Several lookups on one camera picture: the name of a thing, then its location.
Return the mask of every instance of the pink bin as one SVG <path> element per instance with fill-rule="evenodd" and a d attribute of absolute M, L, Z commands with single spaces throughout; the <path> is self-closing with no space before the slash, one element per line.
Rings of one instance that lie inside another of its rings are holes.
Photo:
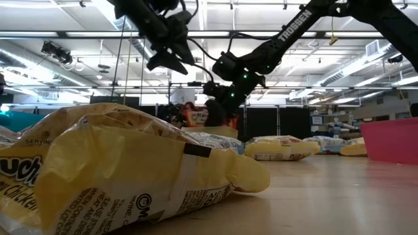
<path fill-rule="evenodd" d="M 371 160 L 418 165 L 418 117 L 363 123 L 361 133 Z"/>

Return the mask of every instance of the teal object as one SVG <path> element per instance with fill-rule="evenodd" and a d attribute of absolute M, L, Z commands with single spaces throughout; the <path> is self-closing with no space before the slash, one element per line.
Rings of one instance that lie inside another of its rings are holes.
<path fill-rule="evenodd" d="M 0 112 L 0 125 L 7 129 L 19 132 L 26 127 L 30 127 L 40 120 L 45 118 L 45 115 L 28 114 L 24 112 Z"/>

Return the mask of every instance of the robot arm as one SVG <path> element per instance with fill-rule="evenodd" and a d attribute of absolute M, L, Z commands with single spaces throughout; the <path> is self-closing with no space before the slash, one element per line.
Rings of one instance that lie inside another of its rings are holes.
<path fill-rule="evenodd" d="M 187 45 L 187 24 L 195 15 L 185 10 L 165 18 L 166 12 L 177 7 L 179 0 L 108 0 L 115 5 L 116 16 L 127 15 L 157 51 L 147 64 L 152 70 L 158 66 L 187 74 L 180 62 L 194 64 Z M 262 43 L 251 53 L 236 57 L 229 50 L 223 52 L 212 71 L 223 80 L 233 82 L 229 87 L 208 82 L 204 93 L 214 96 L 226 111 L 234 116 L 238 107 L 257 85 L 266 87 L 263 74 L 271 73 L 280 64 L 284 53 L 311 26 L 324 16 L 352 16 L 360 22 L 373 25 L 418 69 L 418 27 L 391 0 L 311 0 L 300 6 L 300 12 L 277 35 Z"/>
<path fill-rule="evenodd" d="M 258 74 L 271 73 L 293 43 L 323 16 L 352 16 L 360 22 L 373 25 L 418 69 L 418 27 L 391 0 L 335 2 L 311 0 L 306 6 L 301 5 L 300 12 L 283 26 L 279 34 L 247 55 L 235 57 L 231 52 L 222 53 L 212 70 L 233 84 L 230 87 L 218 87 L 209 82 L 205 93 L 216 94 L 216 101 L 229 116 L 233 116 L 258 84 L 266 87 L 265 77 Z"/>

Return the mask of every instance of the yellow chip bag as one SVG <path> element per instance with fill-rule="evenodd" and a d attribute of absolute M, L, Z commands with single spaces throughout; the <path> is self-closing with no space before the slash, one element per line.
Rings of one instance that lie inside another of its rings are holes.
<path fill-rule="evenodd" d="M 366 144 L 364 138 L 356 138 L 348 141 L 346 147 L 342 147 L 340 154 L 349 157 L 367 157 Z"/>
<path fill-rule="evenodd" d="M 317 142 L 293 136 L 261 136 L 246 143 L 246 155 L 259 161 L 299 161 L 320 149 Z"/>
<path fill-rule="evenodd" d="M 60 109 L 0 156 L 0 225 L 11 234 L 103 234 L 270 183 L 252 159 L 119 104 Z"/>

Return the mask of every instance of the fluorescent light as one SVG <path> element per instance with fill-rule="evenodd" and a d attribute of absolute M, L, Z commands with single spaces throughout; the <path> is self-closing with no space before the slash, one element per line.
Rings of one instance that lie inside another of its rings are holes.
<path fill-rule="evenodd" d="M 306 32 L 302 35 L 302 37 L 314 37 L 316 36 L 316 32 Z"/>
<path fill-rule="evenodd" d="M 274 36 L 276 34 L 278 34 L 279 32 L 275 32 L 275 31 L 243 31 L 240 33 L 245 33 L 254 37 L 271 37 Z M 303 34 L 302 37 L 314 37 L 316 36 L 316 32 L 306 32 Z"/>
<path fill-rule="evenodd" d="M 93 6 L 91 3 L 84 3 L 85 6 Z M 51 9 L 51 8 L 62 8 L 62 7 L 80 7 L 79 3 L 67 3 L 67 4 L 12 4 L 12 3 L 1 3 L 0 7 L 9 8 L 26 8 L 26 9 Z"/>
<path fill-rule="evenodd" d="M 316 99 L 313 99 L 313 100 L 309 101 L 309 104 L 316 104 L 316 103 L 319 103 L 319 102 L 321 102 L 321 99 L 316 98 Z"/>
<path fill-rule="evenodd" d="M 414 83 L 414 82 L 418 82 L 418 76 L 414 76 L 412 78 L 402 79 L 399 82 L 393 83 L 392 86 L 403 86 L 403 85 L 411 84 L 411 83 Z"/>
<path fill-rule="evenodd" d="M 340 104 L 337 105 L 340 108 L 357 108 L 357 107 L 361 107 L 361 105 L 359 104 Z"/>
<path fill-rule="evenodd" d="M 326 37 L 331 37 L 332 32 L 325 33 Z M 382 37 L 379 32 L 334 32 L 335 37 Z"/>
<path fill-rule="evenodd" d="M 375 95 L 379 95 L 379 94 L 382 94 L 382 93 L 383 93 L 383 91 L 378 91 L 378 92 L 375 92 L 375 93 L 371 93 L 371 94 L 365 95 L 365 96 L 363 96 L 361 98 L 362 99 L 367 99 L 367 98 L 370 98 L 370 97 L 373 97 Z"/>
<path fill-rule="evenodd" d="M 8 107 L 8 106 L 4 106 L 4 105 L 2 105 L 1 107 L 0 107 L 0 111 L 2 111 L 2 112 L 8 112 L 10 110 L 10 108 Z"/>
<path fill-rule="evenodd" d="M 58 37 L 56 32 L 0 31 L 0 37 Z"/>
<path fill-rule="evenodd" d="M 14 88 L 10 88 L 10 87 L 5 87 L 5 90 L 9 90 L 9 91 L 15 91 L 15 92 L 19 92 L 19 93 L 23 93 L 26 95 L 38 95 L 36 94 L 34 91 L 31 91 L 29 89 L 14 89 Z"/>
<path fill-rule="evenodd" d="M 345 90 L 345 89 L 349 89 L 348 87 L 312 87 L 312 89 L 317 89 L 317 90 L 335 90 L 335 89 L 339 89 L 339 90 Z"/>
<path fill-rule="evenodd" d="M 121 94 L 122 97 L 141 97 L 141 94 Z"/>
<path fill-rule="evenodd" d="M 391 87 L 355 87 L 356 90 L 390 90 Z"/>
<path fill-rule="evenodd" d="M 301 104 L 286 104 L 286 105 L 279 105 L 279 107 L 281 108 L 281 107 L 284 107 L 284 108 L 286 108 L 286 107 L 303 107 L 304 105 L 301 105 Z"/>
<path fill-rule="evenodd" d="M 379 78 L 370 78 L 370 79 L 367 79 L 367 80 L 365 80 L 365 81 L 363 81 L 359 84 L 356 84 L 355 86 L 365 86 L 365 85 L 371 84 L 371 83 L 373 83 L 377 80 L 379 80 Z"/>
<path fill-rule="evenodd" d="M 271 37 L 274 36 L 276 34 L 278 34 L 279 32 L 271 32 L 271 31 L 254 31 L 254 32 L 241 32 L 241 33 L 245 33 L 254 37 Z"/>
<path fill-rule="evenodd" d="M 354 101 L 356 98 L 342 98 L 342 99 L 338 99 L 336 101 L 334 101 L 334 104 L 343 104 L 343 103 L 347 103 L 350 101 Z"/>
<path fill-rule="evenodd" d="M 131 32 L 122 32 L 121 31 L 115 31 L 115 32 L 67 32 L 68 37 L 130 37 Z"/>
<path fill-rule="evenodd" d="M 228 31 L 190 31 L 189 37 L 227 37 Z"/>

